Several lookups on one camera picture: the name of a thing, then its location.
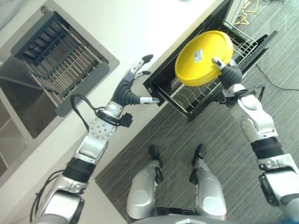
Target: dish rack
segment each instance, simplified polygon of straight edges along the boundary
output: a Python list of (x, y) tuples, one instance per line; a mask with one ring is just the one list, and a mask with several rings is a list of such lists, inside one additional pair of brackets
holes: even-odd
[(276, 34), (263, 36), (255, 41), (233, 25), (219, 20), (219, 16), (209, 16), (195, 31), (166, 59), (166, 61), (143, 83), (151, 96), (158, 97), (161, 105), (164, 101), (172, 104), (189, 121), (203, 111), (208, 104), (215, 100), (223, 89), (217, 78), (205, 85), (190, 87), (181, 83), (175, 76), (175, 61), (181, 49), (197, 35), (219, 30), (228, 34), (234, 45), (233, 59), (245, 74), (256, 61), (264, 55), (265, 44)]
[(71, 109), (70, 95), (85, 95), (110, 70), (109, 61), (55, 11), (46, 12), (11, 53), (25, 62), (61, 117)]

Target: robotic hand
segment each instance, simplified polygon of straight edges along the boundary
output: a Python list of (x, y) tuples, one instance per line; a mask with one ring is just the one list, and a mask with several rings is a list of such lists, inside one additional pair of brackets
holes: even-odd
[(96, 112), (97, 117), (90, 124), (88, 135), (38, 207), (34, 224), (78, 223), (84, 206), (80, 195), (85, 192), (88, 180), (103, 156), (109, 138), (115, 133), (117, 126), (129, 127), (132, 123), (132, 115), (126, 113), (121, 116), (124, 107), (159, 103), (157, 98), (140, 97), (130, 89), (138, 77), (150, 74), (148, 71), (139, 70), (152, 57), (153, 55), (147, 55), (137, 61), (120, 81), (107, 106)]
[(218, 100), (239, 121), (256, 154), (258, 166), (264, 171), (259, 181), (267, 202), (279, 206), (286, 218), (299, 222), (299, 170), (292, 156), (283, 152), (272, 117), (241, 84), (242, 73), (233, 61), (229, 66), (219, 58), (212, 61), (222, 73), (219, 79), (225, 88)]

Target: dishwasher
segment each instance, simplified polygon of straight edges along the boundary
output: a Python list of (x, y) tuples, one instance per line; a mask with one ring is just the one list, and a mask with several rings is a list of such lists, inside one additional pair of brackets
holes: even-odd
[(243, 74), (253, 67), (268, 51), (267, 46), (277, 31), (254, 40), (225, 21), (232, 0), (223, 1), (173, 53), (143, 83), (149, 94), (160, 99), (159, 105), (167, 101), (188, 121), (195, 119), (223, 90), (217, 78), (205, 85), (191, 87), (181, 83), (175, 75), (174, 65), (181, 49), (197, 35), (219, 30), (228, 34), (234, 45), (233, 59)]

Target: black joint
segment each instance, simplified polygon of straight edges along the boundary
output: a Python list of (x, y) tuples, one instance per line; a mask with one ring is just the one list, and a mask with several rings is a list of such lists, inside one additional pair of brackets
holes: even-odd
[(149, 146), (149, 154), (150, 154), (150, 156), (153, 160), (157, 160), (159, 162), (159, 166), (162, 168), (163, 167), (163, 162), (162, 162), (160, 152), (159, 152), (157, 146), (150, 145)]
[(242, 71), (237, 66), (225, 66), (221, 70), (221, 75), (219, 80), (225, 89), (228, 89), (234, 84), (239, 84), (242, 82)]
[(268, 202), (269, 205), (273, 207), (279, 206), (279, 202), (273, 192), (273, 189), (271, 185), (269, 184), (267, 177), (265, 174), (262, 174), (258, 177), (260, 183), (261, 183), (261, 188), (263, 190), (263, 194), (265, 195), (265, 198)]
[(251, 147), (258, 159), (265, 159), (284, 154), (282, 144), (276, 137), (255, 141), (251, 143)]
[(140, 96), (131, 91), (131, 83), (128, 80), (121, 80), (111, 99), (121, 106), (140, 104)]
[(191, 175), (189, 177), (189, 182), (193, 183), (194, 185), (198, 184), (198, 179), (197, 179), (197, 170), (196, 168), (194, 168), (191, 172)]
[(206, 155), (206, 146), (203, 144), (199, 144), (195, 150), (194, 157), (192, 159), (191, 164), (195, 166), (196, 160), (203, 159)]
[(95, 115), (100, 118), (101, 120), (113, 125), (113, 126), (118, 126), (118, 124), (121, 122), (120, 119), (117, 119), (115, 117), (109, 116), (106, 114), (103, 110), (98, 110)]
[(150, 75), (151, 72), (150, 72), (150, 71), (143, 71), (142, 74), (143, 74), (143, 75)]
[(77, 224), (79, 222), (79, 219), (80, 219), (80, 215), (81, 215), (81, 212), (83, 210), (83, 207), (84, 207), (84, 200), (81, 198), (81, 200), (79, 201), (79, 204), (75, 210), (75, 213), (73, 215), (73, 217), (71, 218), (70, 220), (70, 224)]
[(132, 122), (133, 122), (133, 119), (132, 119), (132, 115), (129, 114), (129, 113), (125, 113), (122, 117), (121, 117), (121, 120), (120, 120), (120, 125), (121, 126), (124, 126), (124, 127), (130, 127)]
[(154, 55), (146, 55), (142, 58), (142, 60), (144, 61), (144, 63), (148, 63), (153, 58), (153, 56)]
[(93, 174), (94, 169), (94, 164), (85, 162), (80, 159), (72, 158), (62, 174), (63, 176), (72, 180), (87, 183), (89, 178)]
[(164, 180), (162, 170), (159, 167), (155, 167), (155, 172), (156, 172), (155, 182), (157, 184), (162, 183)]

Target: robot leg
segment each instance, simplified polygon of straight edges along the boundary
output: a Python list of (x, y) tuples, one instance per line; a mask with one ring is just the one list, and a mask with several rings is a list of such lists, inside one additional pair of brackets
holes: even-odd
[(197, 187), (196, 212), (201, 216), (225, 220), (226, 205), (222, 186), (203, 161), (206, 147), (202, 144), (196, 149), (189, 181)]
[(155, 187), (163, 181), (163, 166), (156, 146), (149, 147), (153, 159), (144, 169), (139, 171), (132, 180), (127, 201), (127, 213), (133, 219), (149, 217), (155, 205)]

